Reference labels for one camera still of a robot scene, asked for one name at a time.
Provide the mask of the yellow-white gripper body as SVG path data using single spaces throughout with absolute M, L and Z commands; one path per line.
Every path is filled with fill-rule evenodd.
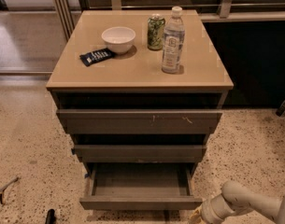
M 191 216 L 188 219 L 188 224 L 205 224 L 201 216 L 202 207 L 198 206 L 192 211 Z

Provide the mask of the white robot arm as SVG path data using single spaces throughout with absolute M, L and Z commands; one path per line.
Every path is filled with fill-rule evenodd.
M 274 224 L 285 224 L 285 195 L 271 198 L 251 191 L 236 181 L 227 181 L 221 193 L 202 202 L 188 219 L 188 224 L 221 224 L 228 217 L 256 211 Z

